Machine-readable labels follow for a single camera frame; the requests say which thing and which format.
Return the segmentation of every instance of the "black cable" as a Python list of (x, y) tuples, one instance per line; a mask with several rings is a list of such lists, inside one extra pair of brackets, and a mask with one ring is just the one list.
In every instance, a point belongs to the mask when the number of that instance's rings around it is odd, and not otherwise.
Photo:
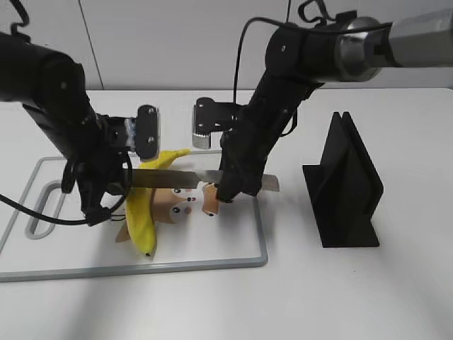
[(286, 8), (286, 23), (289, 21), (289, 13), (291, 12), (291, 0), (288, 0), (288, 7)]
[(291, 128), (289, 129), (288, 132), (284, 132), (280, 135), (280, 137), (285, 137), (291, 134), (291, 132), (294, 131), (294, 129), (297, 128), (297, 110), (294, 112), (292, 115), (292, 122), (291, 122)]
[[(313, 2), (316, 2), (316, 5), (318, 5), (319, 12), (322, 16), (315, 16), (312, 19), (308, 19), (305, 15), (305, 9)], [(305, 23), (315, 23), (318, 21), (319, 23), (323, 23), (325, 25), (327, 21), (336, 21), (334, 18), (328, 15), (326, 3), (324, 2), (324, 0), (306, 0), (305, 2), (300, 4), (299, 8), (297, 9), (297, 13)]]
[(28, 13), (20, 0), (9, 0), (9, 2), (11, 2), (11, 5), (13, 5), (14, 9), (17, 11), (17, 14), (21, 17), (22, 20), (21, 23), (11, 24), (11, 35), (22, 35), (22, 33), (19, 33), (17, 31), (17, 28), (19, 26), (22, 28), (26, 27), (30, 23), (30, 17), (28, 16)]
[(391, 23), (382, 23), (380, 25), (375, 25), (375, 26), (366, 27), (366, 28), (354, 28), (352, 30), (319, 30), (316, 28), (299, 27), (299, 26), (295, 26), (294, 24), (291, 24), (291, 23), (282, 23), (280, 21), (276, 21), (273, 19), (264, 18), (264, 17), (260, 17), (260, 16), (249, 19), (246, 22), (246, 24), (244, 25), (244, 27), (242, 28), (241, 37), (239, 38), (238, 52), (236, 55), (236, 68), (235, 68), (235, 72), (234, 72), (234, 84), (233, 84), (233, 102), (234, 103), (236, 103), (236, 95), (237, 95), (237, 89), (238, 89), (239, 65), (241, 63), (243, 39), (245, 38), (248, 27), (252, 23), (255, 23), (255, 22), (268, 23), (270, 25), (283, 27), (288, 30), (295, 30), (297, 32), (310, 32), (310, 33), (319, 34), (319, 35), (343, 35), (343, 34), (351, 34), (351, 33), (362, 33), (362, 32), (370, 32), (373, 30), (382, 30), (382, 29), (391, 27)]
[[(109, 209), (110, 215), (107, 216), (104, 220), (96, 221), (98, 223), (109, 220), (111, 213), (115, 212), (125, 202), (127, 194), (129, 193), (130, 186), (132, 184), (132, 162), (130, 161), (130, 158), (129, 158), (129, 155), (127, 154), (127, 152), (124, 152), (123, 154), (125, 155), (125, 161), (127, 163), (127, 183), (126, 183), (125, 192), (121, 195), (121, 198), (118, 200), (118, 202), (116, 202), (116, 204), (114, 204), (114, 206)], [(26, 215), (29, 215), (31, 217), (34, 217), (34, 218), (37, 218), (39, 220), (43, 220), (43, 221), (46, 221), (49, 223), (55, 223), (56, 225), (85, 225), (90, 222), (87, 219), (61, 220), (59, 218), (46, 216), (46, 215), (40, 214), (38, 212), (35, 212), (34, 210), (28, 209), (27, 207), (24, 207), (20, 203), (17, 203), (14, 200), (11, 200), (10, 198), (7, 198), (6, 196), (4, 196), (2, 194), (0, 194), (0, 202), (3, 202), (16, 210), (19, 210), (20, 212), (22, 212)]]

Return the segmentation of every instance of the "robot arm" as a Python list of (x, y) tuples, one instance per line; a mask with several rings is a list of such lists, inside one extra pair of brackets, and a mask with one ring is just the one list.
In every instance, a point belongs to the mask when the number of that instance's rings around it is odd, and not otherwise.
[(0, 50), (0, 101), (21, 102), (67, 159), (62, 191), (77, 182), (87, 223), (109, 218), (101, 200), (104, 193), (127, 195), (127, 152), (141, 159), (159, 153), (157, 109), (142, 106), (136, 118), (99, 115), (86, 95), (83, 67), (69, 56), (4, 33)]
[[(216, 121), (224, 119), (220, 108), (225, 111), (225, 103), (197, 101), (194, 145), (208, 145), (205, 140), (210, 133), (227, 126), (221, 138), (224, 175), (218, 199), (229, 202), (240, 192), (258, 193), (270, 151), (299, 104), (326, 82), (368, 81), (382, 67), (453, 67), (453, 10), (371, 31), (366, 29), (379, 24), (373, 18), (358, 18), (355, 12), (339, 16), (338, 22), (313, 30), (280, 25), (268, 44), (266, 71), (252, 99), (236, 110), (230, 106), (228, 124)], [(360, 33), (336, 33), (361, 28)], [(320, 34), (320, 30), (332, 34)], [(214, 119), (207, 119), (209, 109)]]

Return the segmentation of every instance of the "yellow banana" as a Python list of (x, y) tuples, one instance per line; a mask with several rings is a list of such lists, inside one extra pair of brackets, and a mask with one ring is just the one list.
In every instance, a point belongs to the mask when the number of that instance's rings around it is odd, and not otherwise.
[[(154, 161), (141, 163), (141, 169), (167, 169), (175, 159), (190, 153), (189, 149), (162, 151)], [(156, 245), (156, 231), (149, 211), (153, 189), (131, 188), (126, 198), (126, 221), (130, 238), (143, 254), (149, 254)]]

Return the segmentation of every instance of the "knife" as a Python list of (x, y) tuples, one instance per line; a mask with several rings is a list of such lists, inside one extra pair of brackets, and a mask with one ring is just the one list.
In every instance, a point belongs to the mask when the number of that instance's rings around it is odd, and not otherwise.
[[(199, 182), (220, 183), (222, 170), (179, 171), (160, 169), (133, 169), (133, 188), (179, 188), (196, 189)], [(261, 190), (280, 191), (278, 178), (274, 175), (264, 174)]]

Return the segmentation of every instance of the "table surface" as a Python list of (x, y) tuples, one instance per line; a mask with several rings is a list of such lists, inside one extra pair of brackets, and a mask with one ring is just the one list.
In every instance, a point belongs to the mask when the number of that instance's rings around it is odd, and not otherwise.
[[(191, 145), (196, 98), (231, 100), (229, 91), (89, 95), (108, 115), (158, 106), (162, 149)], [(266, 266), (2, 283), (0, 339), (453, 339), (452, 108), (447, 89), (315, 92), (268, 161), (281, 193), (261, 196)], [(319, 163), (333, 111), (351, 112), (384, 183), (376, 249), (321, 247), (302, 164)], [(57, 151), (18, 104), (1, 104), (0, 115), (0, 192), (18, 200), (36, 161)], [(0, 232), (11, 213), (0, 205)]]

